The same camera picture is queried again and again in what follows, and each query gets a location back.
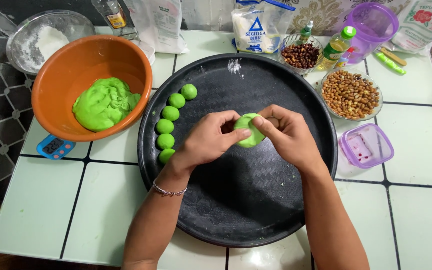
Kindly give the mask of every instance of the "hand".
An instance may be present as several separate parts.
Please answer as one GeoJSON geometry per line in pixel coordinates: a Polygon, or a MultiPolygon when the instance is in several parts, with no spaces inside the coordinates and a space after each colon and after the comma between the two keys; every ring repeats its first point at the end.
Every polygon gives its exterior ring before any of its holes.
{"type": "Polygon", "coordinates": [[[240,115],[233,110],[207,114],[193,126],[174,155],[184,160],[182,166],[188,168],[214,161],[233,144],[251,135],[249,129],[233,130],[238,118],[240,115]]]}
{"type": "Polygon", "coordinates": [[[253,125],[273,142],[285,161],[304,173],[321,163],[326,167],[303,115],[278,105],[270,105],[258,114],[262,117],[253,118],[253,125]]]}

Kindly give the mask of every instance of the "purple plastic container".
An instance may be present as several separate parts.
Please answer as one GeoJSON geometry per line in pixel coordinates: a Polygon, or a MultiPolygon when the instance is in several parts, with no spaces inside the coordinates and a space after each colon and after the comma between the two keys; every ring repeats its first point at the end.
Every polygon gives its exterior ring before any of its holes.
{"type": "Polygon", "coordinates": [[[366,2],[351,10],[343,28],[347,26],[356,28],[356,35],[351,40],[354,52],[348,64],[357,64],[374,52],[381,43],[392,38],[399,28],[399,22],[391,9],[378,3],[366,2]]]}
{"type": "Polygon", "coordinates": [[[361,169],[386,162],[395,154],[386,134],[371,123],[344,132],[339,139],[339,147],[347,160],[361,169]]]}

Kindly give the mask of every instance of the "flour bag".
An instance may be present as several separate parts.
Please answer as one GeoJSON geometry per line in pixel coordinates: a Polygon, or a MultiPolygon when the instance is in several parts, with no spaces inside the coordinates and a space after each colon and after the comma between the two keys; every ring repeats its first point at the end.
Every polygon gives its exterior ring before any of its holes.
{"type": "Polygon", "coordinates": [[[236,0],[233,44],[239,51],[277,52],[295,8],[273,0],[236,0]]]}
{"type": "Polygon", "coordinates": [[[124,0],[139,39],[156,52],[189,52],[181,35],[180,0],[124,0]]]}
{"type": "Polygon", "coordinates": [[[387,47],[428,55],[432,46],[432,0],[411,0],[399,13],[399,29],[387,47]]]}

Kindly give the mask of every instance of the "orange plastic bowl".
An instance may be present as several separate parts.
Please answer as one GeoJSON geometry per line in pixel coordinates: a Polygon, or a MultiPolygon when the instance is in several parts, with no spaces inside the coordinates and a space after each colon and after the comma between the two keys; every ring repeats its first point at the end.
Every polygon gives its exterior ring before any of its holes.
{"type": "Polygon", "coordinates": [[[31,102],[39,124],[52,135],[73,141],[99,140],[121,132],[139,120],[151,93],[151,65],[138,46],[122,37],[92,35],[70,42],[39,70],[31,102]],[[100,132],[76,120],[73,104],[96,80],[117,77],[141,94],[136,107],[119,123],[100,132]]]}

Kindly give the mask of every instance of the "forearm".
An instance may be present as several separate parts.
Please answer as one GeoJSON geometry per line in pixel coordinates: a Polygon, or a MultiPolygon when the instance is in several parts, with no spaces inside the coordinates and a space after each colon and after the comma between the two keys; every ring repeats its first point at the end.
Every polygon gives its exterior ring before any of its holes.
{"type": "MultiPolygon", "coordinates": [[[[178,154],[156,178],[158,187],[177,192],[186,188],[192,169],[178,168],[178,154]]],[[[122,269],[156,269],[159,257],[173,236],[182,195],[164,196],[151,188],[136,212],[124,244],[122,269]]]]}
{"type": "Polygon", "coordinates": [[[301,176],[306,230],[318,268],[369,269],[363,244],[324,162],[301,176]]]}

